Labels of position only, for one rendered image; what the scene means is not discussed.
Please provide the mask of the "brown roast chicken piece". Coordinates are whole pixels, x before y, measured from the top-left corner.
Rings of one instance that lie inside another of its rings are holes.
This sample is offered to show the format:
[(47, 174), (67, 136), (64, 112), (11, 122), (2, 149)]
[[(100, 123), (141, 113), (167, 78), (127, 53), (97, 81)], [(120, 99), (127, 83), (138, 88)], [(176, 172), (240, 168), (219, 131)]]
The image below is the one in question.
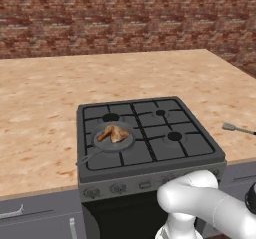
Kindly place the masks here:
[(125, 140), (130, 135), (130, 132), (122, 129), (121, 127), (110, 124), (104, 131), (97, 137), (99, 142), (102, 142), (105, 138), (110, 137), (112, 143), (119, 143)]

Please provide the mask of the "grey gas hob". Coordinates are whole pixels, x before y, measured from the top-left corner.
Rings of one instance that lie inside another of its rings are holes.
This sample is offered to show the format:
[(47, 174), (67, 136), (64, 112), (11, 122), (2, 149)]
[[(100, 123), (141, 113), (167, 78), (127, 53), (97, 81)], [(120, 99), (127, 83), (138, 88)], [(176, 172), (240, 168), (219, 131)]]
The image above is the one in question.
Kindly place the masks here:
[(223, 150), (178, 97), (81, 105), (76, 121), (78, 159), (93, 154), (93, 134), (109, 124), (134, 138), (126, 150), (92, 155), (78, 168), (81, 183), (177, 169), (209, 169), (221, 177), (226, 167)]

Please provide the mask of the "grey frying pan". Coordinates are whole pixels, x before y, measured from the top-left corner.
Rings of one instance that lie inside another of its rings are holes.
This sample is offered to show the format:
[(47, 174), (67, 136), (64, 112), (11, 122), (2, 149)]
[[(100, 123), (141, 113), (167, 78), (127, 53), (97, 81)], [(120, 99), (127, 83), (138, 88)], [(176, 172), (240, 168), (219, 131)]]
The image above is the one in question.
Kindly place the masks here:
[(127, 123), (112, 121), (96, 126), (91, 133), (90, 152), (79, 158), (76, 165), (86, 164), (93, 156), (103, 153), (119, 153), (129, 149), (135, 143), (134, 129)]

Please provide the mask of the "grey round oven knob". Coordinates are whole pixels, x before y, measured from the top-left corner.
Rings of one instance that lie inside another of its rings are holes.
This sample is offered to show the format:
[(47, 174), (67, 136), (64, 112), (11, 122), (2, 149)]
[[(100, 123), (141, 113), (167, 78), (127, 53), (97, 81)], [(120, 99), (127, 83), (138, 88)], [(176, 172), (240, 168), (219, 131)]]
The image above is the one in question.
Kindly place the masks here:
[(84, 191), (84, 195), (89, 198), (95, 198), (100, 195), (100, 190), (97, 188), (88, 188)]
[(126, 185), (125, 184), (113, 184), (110, 187), (110, 190), (112, 193), (122, 194), (126, 191)]

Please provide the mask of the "grey oven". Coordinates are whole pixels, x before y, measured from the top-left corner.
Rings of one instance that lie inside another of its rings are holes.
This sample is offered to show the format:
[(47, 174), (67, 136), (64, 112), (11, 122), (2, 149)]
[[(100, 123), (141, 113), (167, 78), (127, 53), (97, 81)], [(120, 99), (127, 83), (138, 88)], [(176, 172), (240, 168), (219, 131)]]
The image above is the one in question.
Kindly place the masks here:
[[(87, 239), (154, 239), (165, 223), (167, 214), (157, 203), (157, 190), (163, 184), (190, 172), (211, 171), (221, 180), (226, 161), (143, 173), (136, 176), (99, 179), (83, 183), (78, 181)], [(122, 194), (112, 193), (113, 184), (125, 184)], [(84, 195), (88, 188), (97, 188), (100, 195), (89, 198)]]

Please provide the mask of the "grey drawer front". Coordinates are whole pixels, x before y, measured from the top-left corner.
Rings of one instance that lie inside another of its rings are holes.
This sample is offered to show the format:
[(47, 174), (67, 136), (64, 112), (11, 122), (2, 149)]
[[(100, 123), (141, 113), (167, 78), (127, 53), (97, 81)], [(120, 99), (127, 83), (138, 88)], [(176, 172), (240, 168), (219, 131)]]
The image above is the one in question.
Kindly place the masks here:
[(219, 188), (243, 201), (245, 194), (256, 182), (256, 161), (229, 165), (223, 176)]
[(81, 210), (78, 191), (69, 190), (0, 201), (0, 213), (16, 211), (22, 204), (24, 205), (24, 212), (21, 216), (2, 219), (0, 223), (52, 217), (60, 214), (75, 213)]

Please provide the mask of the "grey cupboard door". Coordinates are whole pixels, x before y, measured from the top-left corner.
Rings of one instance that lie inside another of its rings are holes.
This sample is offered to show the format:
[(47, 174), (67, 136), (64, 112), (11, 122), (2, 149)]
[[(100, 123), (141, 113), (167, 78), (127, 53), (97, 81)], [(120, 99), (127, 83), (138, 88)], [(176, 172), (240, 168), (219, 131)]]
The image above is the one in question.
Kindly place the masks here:
[(78, 239), (87, 239), (81, 212), (0, 223), (0, 239), (72, 239), (70, 218), (75, 219)]

